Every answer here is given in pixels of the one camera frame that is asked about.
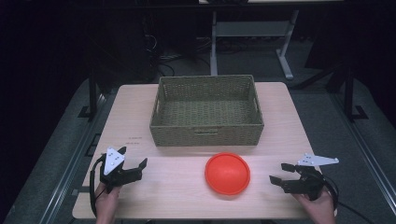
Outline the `person's left hand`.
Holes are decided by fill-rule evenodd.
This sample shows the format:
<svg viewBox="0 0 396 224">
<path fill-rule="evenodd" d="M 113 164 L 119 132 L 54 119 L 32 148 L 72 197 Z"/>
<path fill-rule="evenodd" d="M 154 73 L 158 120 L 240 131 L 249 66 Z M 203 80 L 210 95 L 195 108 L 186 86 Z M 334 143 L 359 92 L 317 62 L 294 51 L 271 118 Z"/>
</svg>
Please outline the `person's left hand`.
<svg viewBox="0 0 396 224">
<path fill-rule="evenodd" d="M 120 190 L 121 187 L 115 187 L 110 193 L 106 193 L 106 185 L 103 183 L 98 185 L 95 191 L 95 196 L 97 197 L 95 203 L 96 218 L 115 217 Z"/>
</svg>

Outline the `black metal stand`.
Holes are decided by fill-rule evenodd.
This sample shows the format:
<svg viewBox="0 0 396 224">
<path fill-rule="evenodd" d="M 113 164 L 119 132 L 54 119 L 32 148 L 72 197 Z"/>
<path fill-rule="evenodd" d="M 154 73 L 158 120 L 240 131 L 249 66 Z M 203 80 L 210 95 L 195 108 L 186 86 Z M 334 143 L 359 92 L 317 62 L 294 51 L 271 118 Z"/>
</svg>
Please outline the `black metal stand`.
<svg viewBox="0 0 396 224">
<path fill-rule="evenodd" d="M 368 119 L 367 114 L 360 105 L 354 105 L 354 75 L 350 67 L 346 69 L 344 90 L 344 113 L 350 122 L 356 119 Z"/>
<path fill-rule="evenodd" d="M 81 108 L 78 117 L 87 118 L 89 121 L 92 121 L 98 112 L 98 101 L 100 95 L 97 82 L 95 80 L 95 72 L 93 69 L 89 72 L 88 83 L 89 83 L 89 104 Z"/>
</svg>

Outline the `green woven basket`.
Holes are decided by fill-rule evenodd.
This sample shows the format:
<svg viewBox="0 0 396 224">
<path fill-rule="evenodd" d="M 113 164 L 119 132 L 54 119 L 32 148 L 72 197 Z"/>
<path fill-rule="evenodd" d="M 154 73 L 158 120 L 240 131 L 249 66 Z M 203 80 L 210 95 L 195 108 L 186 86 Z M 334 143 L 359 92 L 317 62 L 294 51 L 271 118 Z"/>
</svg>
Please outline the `green woven basket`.
<svg viewBox="0 0 396 224">
<path fill-rule="evenodd" d="M 149 124 L 158 147 L 256 146 L 263 127 L 251 75 L 162 77 Z"/>
</svg>

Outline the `person's right hand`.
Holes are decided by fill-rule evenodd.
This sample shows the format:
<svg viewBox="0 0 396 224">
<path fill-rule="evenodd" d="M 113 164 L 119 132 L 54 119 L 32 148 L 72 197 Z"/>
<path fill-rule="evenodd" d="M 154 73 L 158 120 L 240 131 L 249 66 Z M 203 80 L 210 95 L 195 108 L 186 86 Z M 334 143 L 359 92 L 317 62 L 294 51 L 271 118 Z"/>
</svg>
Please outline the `person's right hand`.
<svg viewBox="0 0 396 224">
<path fill-rule="evenodd" d="M 314 201 L 310 201 L 304 194 L 293 194 L 293 198 L 312 219 L 334 218 L 332 195 L 327 190 L 323 190 Z"/>
</svg>

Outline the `red plastic plate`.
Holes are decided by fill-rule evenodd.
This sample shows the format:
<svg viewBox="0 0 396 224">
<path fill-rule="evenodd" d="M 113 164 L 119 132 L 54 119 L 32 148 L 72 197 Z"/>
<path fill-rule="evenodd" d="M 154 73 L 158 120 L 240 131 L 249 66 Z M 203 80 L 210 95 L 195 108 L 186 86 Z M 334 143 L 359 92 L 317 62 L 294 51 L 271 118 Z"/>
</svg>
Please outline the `red plastic plate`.
<svg viewBox="0 0 396 224">
<path fill-rule="evenodd" d="M 250 169 L 239 155 L 221 152 L 207 161 L 205 181 L 216 193 L 237 195 L 248 187 Z"/>
</svg>

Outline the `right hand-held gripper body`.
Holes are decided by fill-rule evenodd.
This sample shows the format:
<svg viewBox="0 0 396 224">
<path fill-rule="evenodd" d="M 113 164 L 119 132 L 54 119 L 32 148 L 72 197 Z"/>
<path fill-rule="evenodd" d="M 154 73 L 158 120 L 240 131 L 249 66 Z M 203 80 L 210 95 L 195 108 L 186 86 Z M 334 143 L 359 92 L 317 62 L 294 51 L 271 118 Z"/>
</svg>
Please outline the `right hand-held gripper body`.
<svg viewBox="0 0 396 224">
<path fill-rule="evenodd" d="M 310 201 L 314 201 L 319 197 L 320 192 L 326 187 L 332 199 L 338 201 L 338 191 L 335 189 L 324 175 L 316 169 L 316 166 L 336 164 L 337 158 L 327 158 L 314 154 L 305 153 L 296 164 L 294 173 L 300 175 L 298 180 L 283 180 L 281 187 L 285 193 L 290 194 L 306 194 Z"/>
</svg>

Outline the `grey metal desk frame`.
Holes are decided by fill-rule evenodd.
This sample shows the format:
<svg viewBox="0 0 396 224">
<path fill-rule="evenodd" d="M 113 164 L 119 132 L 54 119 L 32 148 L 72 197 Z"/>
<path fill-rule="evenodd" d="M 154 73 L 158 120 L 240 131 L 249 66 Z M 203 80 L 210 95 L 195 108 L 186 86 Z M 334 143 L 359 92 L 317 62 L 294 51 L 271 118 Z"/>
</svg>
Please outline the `grey metal desk frame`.
<svg viewBox="0 0 396 224">
<path fill-rule="evenodd" d="M 218 21 L 217 12 L 212 13 L 210 75 L 218 74 L 217 39 L 219 37 L 283 37 L 284 43 L 276 50 L 276 57 L 280 63 L 286 79 L 292 80 L 286 53 L 299 15 L 298 10 L 291 13 L 288 21 Z"/>
</svg>

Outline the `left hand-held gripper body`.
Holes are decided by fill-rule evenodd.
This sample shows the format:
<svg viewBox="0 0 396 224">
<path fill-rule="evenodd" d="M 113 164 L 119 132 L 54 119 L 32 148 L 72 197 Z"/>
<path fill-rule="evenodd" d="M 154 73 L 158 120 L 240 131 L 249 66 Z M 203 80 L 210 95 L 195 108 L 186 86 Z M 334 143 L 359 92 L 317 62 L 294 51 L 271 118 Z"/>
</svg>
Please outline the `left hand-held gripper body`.
<svg viewBox="0 0 396 224">
<path fill-rule="evenodd" d="M 100 181 L 106 185 L 106 192 L 110 193 L 115 187 L 122 187 L 142 179 L 143 170 L 136 168 L 124 170 L 125 154 L 109 147 L 106 152 L 104 164 L 100 168 Z"/>
</svg>

